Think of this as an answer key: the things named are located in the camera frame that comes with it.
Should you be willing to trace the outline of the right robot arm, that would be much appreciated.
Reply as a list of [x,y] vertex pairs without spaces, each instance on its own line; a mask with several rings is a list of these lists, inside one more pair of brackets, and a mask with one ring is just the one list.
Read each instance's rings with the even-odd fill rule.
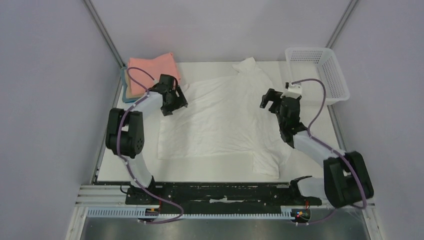
[[374,188],[365,166],[363,156],[357,152],[342,152],[312,135],[300,119],[301,97],[285,96],[272,88],[262,96],[260,108],[276,115],[281,139],[323,168],[323,192],[325,198],[336,209],[356,206],[364,209],[367,200],[374,195]]

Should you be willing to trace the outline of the aluminium frame post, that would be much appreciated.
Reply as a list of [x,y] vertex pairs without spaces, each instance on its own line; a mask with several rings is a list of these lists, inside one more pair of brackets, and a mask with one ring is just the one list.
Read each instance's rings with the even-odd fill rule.
[[344,10],[342,16],[340,17],[336,27],[334,28],[330,38],[328,39],[325,47],[329,49],[333,49],[336,45],[336,42],[338,38],[340,37],[341,33],[343,32],[346,23],[349,21],[351,15],[357,8],[358,4],[360,3],[360,0],[350,0],[346,9]]
[[113,43],[113,40],[112,40],[110,34],[108,33],[108,30],[107,30],[106,26],[104,25],[98,11],[96,10],[96,7],[95,7],[93,1],[92,0],[82,0],[82,2],[84,3],[88,13],[90,14],[94,24],[96,25],[97,29],[100,31],[100,34],[101,34],[103,40],[105,41],[106,45],[108,46],[110,52],[112,53],[116,63],[118,64],[118,66],[120,68],[125,67],[126,64],[125,64],[123,58],[121,57],[121,55],[119,54],[117,47]]

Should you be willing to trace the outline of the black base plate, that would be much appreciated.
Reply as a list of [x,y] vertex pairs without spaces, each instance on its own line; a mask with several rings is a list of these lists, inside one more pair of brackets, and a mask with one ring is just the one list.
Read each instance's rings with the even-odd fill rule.
[[321,206],[288,182],[156,182],[148,190],[131,186],[126,205],[158,206],[161,214],[279,214],[282,206]]

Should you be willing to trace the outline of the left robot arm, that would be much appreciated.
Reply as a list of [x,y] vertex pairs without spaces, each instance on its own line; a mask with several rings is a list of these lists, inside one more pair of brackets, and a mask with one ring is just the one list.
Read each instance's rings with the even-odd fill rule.
[[128,109],[112,108],[109,111],[105,146],[118,156],[130,176],[130,190],[137,190],[137,197],[144,204],[152,204],[157,197],[155,180],[146,162],[138,165],[136,156],[145,145],[144,118],[160,110],[162,115],[171,116],[174,111],[188,107],[178,80],[171,75],[161,74],[157,83]]

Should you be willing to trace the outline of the left aluminium frame post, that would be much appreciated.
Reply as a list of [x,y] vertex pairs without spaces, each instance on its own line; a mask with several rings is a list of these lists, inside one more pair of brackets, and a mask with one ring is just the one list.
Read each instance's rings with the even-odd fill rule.
[[106,45],[108,46],[110,52],[112,53],[116,63],[118,64],[118,66],[120,68],[125,67],[126,64],[125,64],[123,58],[121,57],[121,55],[119,54],[117,47],[113,43],[113,40],[112,40],[110,34],[108,33],[108,30],[107,30],[106,26],[104,25],[98,11],[96,10],[96,7],[95,7],[93,1],[92,0],[82,0],[82,2],[84,3],[88,13],[90,14],[94,24],[96,25],[97,29],[100,31],[100,34],[101,34],[103,40],[105,41]]

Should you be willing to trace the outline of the white t shirt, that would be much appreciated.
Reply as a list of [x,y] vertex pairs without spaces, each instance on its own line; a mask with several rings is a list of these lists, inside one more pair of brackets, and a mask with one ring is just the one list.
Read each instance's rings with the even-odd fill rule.
[[253,172],[277,179],[292,150],[281,139],[276,116],[260,108],[263,95],[274,85],[253,57],[232,67],[234,76],[182,87],[188,106],[160,119],[157,157],[251,153]]

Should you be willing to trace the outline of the folded grey-blue t shirt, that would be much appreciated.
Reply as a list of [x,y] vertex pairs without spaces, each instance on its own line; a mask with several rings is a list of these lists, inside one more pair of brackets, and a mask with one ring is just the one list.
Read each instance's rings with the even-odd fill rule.
[[125,90],[127,88],[127,84],[125,83],[124,70],[127,70],[127,67],[126,66],[123,67],[121,69],[121,71],[120,71],[120,80],[122,82],[122,97],[121,97],[121,99],[122,99],[122,101],[124,103],[133,103],[136,100],[138,100],[139,98],[126,98],[126,96],[125,96]]

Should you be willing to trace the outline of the folded tan t shirt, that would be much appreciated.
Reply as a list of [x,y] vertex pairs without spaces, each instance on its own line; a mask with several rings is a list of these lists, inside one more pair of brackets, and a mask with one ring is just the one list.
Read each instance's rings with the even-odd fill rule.
[[140,98],[145,94],[145,89],[130,79],[127,70],[124,70],[124,80],[126,83],[125,97],[127,99]]

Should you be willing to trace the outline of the white plastic basket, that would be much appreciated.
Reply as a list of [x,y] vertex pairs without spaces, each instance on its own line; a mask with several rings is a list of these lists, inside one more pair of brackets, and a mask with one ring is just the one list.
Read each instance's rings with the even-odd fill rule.
[[350,98],[350,92],[333,50],[325,47],[289,47],[285,50],[287,70],[292,82],[320,80],[326,90],[325,105]]

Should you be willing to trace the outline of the right aluminium frame post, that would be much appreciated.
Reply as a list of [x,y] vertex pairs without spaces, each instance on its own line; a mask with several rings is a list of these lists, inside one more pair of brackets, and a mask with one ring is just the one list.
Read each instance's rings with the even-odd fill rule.
[[346,9],[344,10],[342,16],[340,17],[336,27],[334,28],[330,38],[328,39],[325,47],[329,49],[333,49],[336,45],[336,42],[338,38],[340,37],[341,33],[343,32],[346,23],[349,21],[351,15],[357,8],[358,4],[360,3],[360,0],[350,0]]

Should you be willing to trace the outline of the folded pink t shirt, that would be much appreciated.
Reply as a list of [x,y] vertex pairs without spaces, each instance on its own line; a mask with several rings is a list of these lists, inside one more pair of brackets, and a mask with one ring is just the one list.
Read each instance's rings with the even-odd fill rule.
[[[181,82],[180,72],[177,68],[177,63],[174,60],[174,54],[172,52],[162,54],[152,59],[130,57],[127,63],[127,67],[142,69],[157,81],[159,80],[161,74],[165,74],[173,76],[179,83]],[[147,89],[154,85],[154,80],[140,70],[130,69],[129,73],[133,79],[145,86]]]

